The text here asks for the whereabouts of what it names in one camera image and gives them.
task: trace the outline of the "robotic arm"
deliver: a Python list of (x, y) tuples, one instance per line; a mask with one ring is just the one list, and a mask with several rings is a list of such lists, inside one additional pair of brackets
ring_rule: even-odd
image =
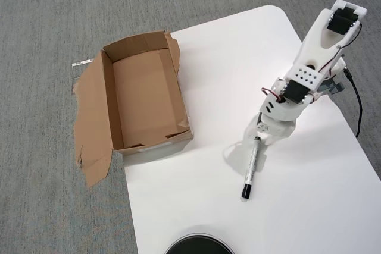
[(295, 130), (302, 111), (322, 95), (341, 92), (343, 85), (333, 81), (345, 68), (341, 56), (358, 35), (360, 20), (367, 10), (337, 0), (331, 9), (324, 9), (306, 35), (293, 66), (283, 79), (278, 78), (256, 117), (255, 129), (267, 136), (266, 144), (289, 137)]

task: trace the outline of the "black cable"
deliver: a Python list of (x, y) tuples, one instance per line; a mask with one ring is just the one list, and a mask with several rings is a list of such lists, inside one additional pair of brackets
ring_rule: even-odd
[(350, 41), (350, 43), (346, 44), (345, 46), (341, 47), (340, 49), (346, 48), (346, 47), (348, 47), (351, 43), (355, 42), (355, 39), (358, 37), (358, 35), (360, 35), (360, 32), (361, 32), (361, 29), (362, 29), (362, 28), (363, 28), (363, 24), (360, 23), (360, 25), (359, 25), (359, 29), (358, 29), (358, 32), (357, 32), (356, 37), (354, 37), (353, 40)]
[(355, 42), (355, 40), (357, 39), (358, 35), (360, 35), (360, 32), (361, 32), (361, 29), (362, 29), (362, 28), (363, 28), (363, 24), (360, 23), (360, 25), (359, 25), (359, 29), (358, 29), (358, 32), (357, 32), (357, 35), (353, 38), (353, 40), (350, 41), (348, 44), (344, 45), (343, 47), (338, 46), (338, 47), (340, 47), (340, 48), (339, 48), (338, 51), (335, 53), (335, 55), (333, 56), (333, 58), (330, 59), (324, 66), (322, 66), (321, 69), (319, 70), (319, 72), (321, 72), (323, 68), (327, 67), (327, 65), (328, 65), (330, 62), (332, 62), (332, 60), (333, 60), (334, 58), (336, 58), (336, 56), (338, 55), (338, 53), (340, 52), (341, 49), (346, 48), (346, 47), (348, 47), (351, 43)]
[(360, 128), (361, 128), (361, 119), (363, 117), (363, 105), (361, 103), (361, 98), (360, 98), (360, 95), (358, 94), (358, 91), (357, 91), (356, 85), (353, 81), (351, 72), (347, 68), (344, 68), (344, 74), (347, 77), (347, 79), (349, 80), (349, 82), (352, 84), (352, 87), (353, 87), (355, 94), (356, 94), (356, 97), (357, 97), (358, 106), (360, 107), (360, 113), (358, 115), (358, 123), (357, 123), (357, 133), (356, 133), (356, 138), (357, 138), (359, 133), (360, 133)]

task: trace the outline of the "wire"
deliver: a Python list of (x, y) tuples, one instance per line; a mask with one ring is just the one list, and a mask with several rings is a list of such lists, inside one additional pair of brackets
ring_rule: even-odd
[(310, 104), (313, 104), (315, 102), (315, 96), (312, 93), (308, 93), (308, 94), (313, 96), (312, 101), (310, 102)]
[(359, 115), (358, 115), (358, 122), (357, 122), (357, 133), (356, 133), (356, 138), (357, 138), (358, 135), (360, 134), (360, 130), (361, 130), (361, 119), (363, 117), (363, 104), (361, 103), (360, 94), (358, 93), (358, 90), (357, 90), (356, 85), (355, 85), (353, 78), (352, 78), (352, 74), (348, 70), (348, 68), (344, 68), (344, 74), (347, 77), (347, 79), (349, 80), (349, 82), (352, 84), (352, 87), (353, 87), (355, 94), (356, 94), (356, 97), (357, 97), (358, 107), (360, 109)]
[(328, 70), (328, 76), (324, 78), (324, 80), (329, 80), (331, 79), (332, 71), (331, 68)]
[(262, 91), (265, 95), (268, 95), (268, 93), (266, 93), (266, 92), (270, 92), (270, 93), (272, 93), (272, 95), (276, 97), (276, 100), (277, 100), (277, 101), (280, 101), (280, 96), (277, 95), (277, 94), (276, 94), (274, 91), (272, 91), (271, 89), (266, 89), (266, 88), (262, 87), (262, 88), (261, 88), (261, 91)]
[(346, 47), (348, 47), (351, 43), (355, 42), (355, 40), (357, 39), (358, 35), (360, 35), (360, 32), (361, 32), (361, 29), (362, 29), (362, 28), (363, 28), (363, 24), (360, 23), (360, 25), (359, 25), (359, 29), (358, 29), (358, 32), (357, 32), (357, 35), (353, 38), (353, 40), (350, 41), (348, 44), (346, 44), (346, 45), (343, 46), (343, 47), (338, 46), (338, 47), (340, 47), (340, 48), (339, 48), (338, 51), (335, 53), (335, 55), (333, 56), (333, 58), (330, 59), (324, 66), (322, 66), (322, 68), (319, 70), (319, 72), (321, 72), (321, 71), (323, 70), (323, 68), (327, 67), (327, 65), (328, 65), (330, 62), (332, 62), (333, 59), (336, 58), (336, 56), (338, 55), (338, 53), (340, 52), (341, 49), (346, 48)]
[(358, 29), (358, 32), (357, 32), (356, 37), (354, 37), (353, 40), (350, 41), (349, 44), (346, 44), (345, 46), (341, 47), (340, 49), (346, 48), (346, 47), (348, 47), (351, 43), (355, 42), (355, 39), (358, 37), (358, 35), (360, 35), (360, 32), (361, 32), (361, 29), (362, 29), (362, 28), (363, 28), (363, 24), (360, 23), (360, 26), (359, 26), (359, 29)]

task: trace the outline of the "red wire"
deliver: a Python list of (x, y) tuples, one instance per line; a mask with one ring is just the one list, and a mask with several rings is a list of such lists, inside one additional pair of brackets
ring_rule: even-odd
[(267, 92), (271, 92), (271, 94), (274, 95), (274, 96), (277, 98), (277, 101), (280, 100), (280, 96), (277, 95), (277, 94), (276, 94), (274, 91), (272, 91), (271, 89), (266, 89), (266, 88), (262, 87), (261, 90), (262, 90), (262, 92), (263, 92), (265, 95), (267, 95), (267, 93), (266, 93), (265, 91), (267, 91)]
[[(332, 62), (332, 60), (333, 60), (334, 58), (335, 58), (335, 57), (333, 57), (332, 59), (330, 59), (330, 60), (327, 62), (327, 64), (329, 64), (330, 62)], [(325, 65), (319, 70), (319, 72), (321, 72), (323, 68), (327, 67), (327, 64), (325, 64)]]

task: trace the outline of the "black marker cap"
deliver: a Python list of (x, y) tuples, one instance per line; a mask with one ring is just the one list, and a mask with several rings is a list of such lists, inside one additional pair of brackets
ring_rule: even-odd
[(244, 199), (249, 199), (249, 197), (250, 197), (250, 191), (251, 191), (251, 185), (250, 184), (245, 184), (245, 186), (243, 187), (243, 191), (242, 191), (242, 197)]

